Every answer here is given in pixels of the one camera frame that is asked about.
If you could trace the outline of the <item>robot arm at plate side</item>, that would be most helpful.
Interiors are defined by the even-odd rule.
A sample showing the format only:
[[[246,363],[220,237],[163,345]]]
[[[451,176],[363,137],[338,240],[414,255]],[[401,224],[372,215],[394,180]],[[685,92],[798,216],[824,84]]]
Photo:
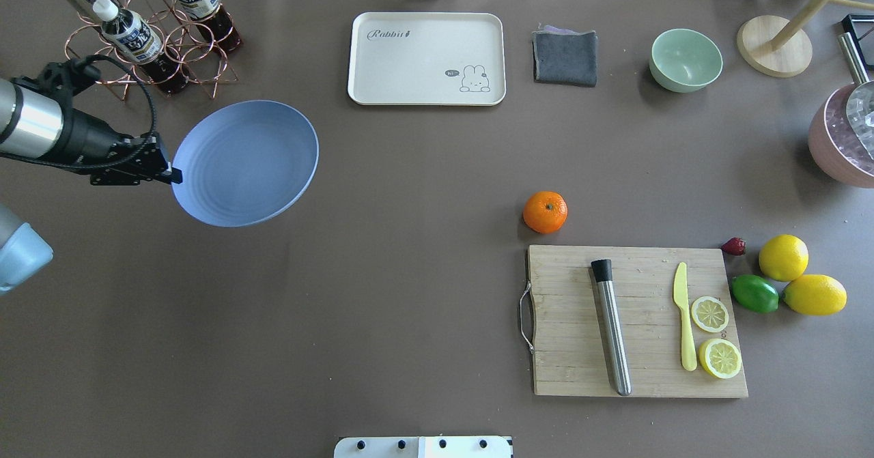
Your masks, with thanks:
[[[156,130],[150,95],[150,127],[140,137],[75,109],[74,97],[100,80],[100,60],[91,55],[48,63],[35,78],[2,81],[2,156],[86,175],[94,186],[181,184],[183,172],[171,165]]]

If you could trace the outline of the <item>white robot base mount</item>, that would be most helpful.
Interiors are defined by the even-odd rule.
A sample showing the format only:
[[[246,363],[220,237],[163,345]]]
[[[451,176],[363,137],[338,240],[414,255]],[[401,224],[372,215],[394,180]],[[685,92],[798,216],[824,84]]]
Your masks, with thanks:
[[[338,440],[334,457],[513,457],[511,437],[437,435],[347,437]]]

